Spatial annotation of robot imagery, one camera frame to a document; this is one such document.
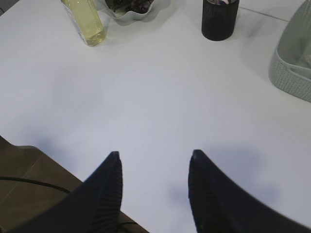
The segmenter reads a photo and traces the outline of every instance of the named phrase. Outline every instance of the floor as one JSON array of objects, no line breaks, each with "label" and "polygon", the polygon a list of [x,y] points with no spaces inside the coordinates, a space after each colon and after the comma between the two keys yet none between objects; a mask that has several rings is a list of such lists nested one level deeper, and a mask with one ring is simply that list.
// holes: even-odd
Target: floor
[{"label": "floor", "polygon": [[17,2],[18,0],[0,0],[0,16]]},{"label": "floor", "polygon": [[[16,147],[0,136],[1,176],[50,183],[69,191],[82,183],[37,148]],[[0,180],[0,226],[12,229],[48,210],[66,196],[66,193],[49,187]],[[119,222],[133,220],[121,213]],[[139,225],[124,225],[120,232],[147,233]]]}]

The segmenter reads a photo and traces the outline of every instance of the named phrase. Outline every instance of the green plastic container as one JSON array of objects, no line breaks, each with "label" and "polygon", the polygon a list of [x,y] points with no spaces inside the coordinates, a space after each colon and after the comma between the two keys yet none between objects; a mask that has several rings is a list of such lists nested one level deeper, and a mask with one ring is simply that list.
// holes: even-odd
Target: green plastic container
[{"label": "green plastic container", "polygon": [[311,102],[311,0],[299,7],[285,28],[269,77],[277,88]]}]

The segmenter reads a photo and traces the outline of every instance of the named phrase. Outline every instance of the yellow liquid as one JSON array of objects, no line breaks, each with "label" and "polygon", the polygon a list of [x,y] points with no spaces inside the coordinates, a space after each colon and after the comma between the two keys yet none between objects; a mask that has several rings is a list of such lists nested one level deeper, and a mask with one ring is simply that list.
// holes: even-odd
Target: yellow liquid
[{"label": "yellow liquid", "polygon": [[75,26],[79,27],[77,30],[81,31],[79,34],[82,34],[87,45],[95,46],[104,40],[106,33],[93,0],[62,0],[62,2],[71,10],[77,22]]}]

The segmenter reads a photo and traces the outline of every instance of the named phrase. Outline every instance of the white bowl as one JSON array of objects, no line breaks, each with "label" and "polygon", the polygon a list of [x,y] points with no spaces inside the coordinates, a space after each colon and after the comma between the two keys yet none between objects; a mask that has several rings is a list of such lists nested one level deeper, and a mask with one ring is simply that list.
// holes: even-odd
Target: white bowl
[{"label": "white bowl", "polygon": [[145,18],[146,15],[150,12],[155,1],[153,1],[150,4],[148,11],[144,14],[140,14],[140,13],[137,13],[135,11],[128,11],[125,14],[122,14],[120,12],[113,12],[111,9],[108,8],[105,0],[98,0],[98,2],[102,6],[102,7],[100,7],[101,10],[105,11],[105,13],[107,13],[111,18],[113,18],[119,22],[129,22],[132,20],[141,20],[141,19]]}]

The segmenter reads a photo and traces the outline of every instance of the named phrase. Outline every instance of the pen holder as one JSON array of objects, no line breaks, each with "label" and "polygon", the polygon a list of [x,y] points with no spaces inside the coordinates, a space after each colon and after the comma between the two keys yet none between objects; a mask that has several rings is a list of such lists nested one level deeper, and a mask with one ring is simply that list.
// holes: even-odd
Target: pen holder
[{"label": "pen holder", "polygon": [[216,5],[203,0],[202,34],[209,40],[225,40],[234,31],[240,0]]}]

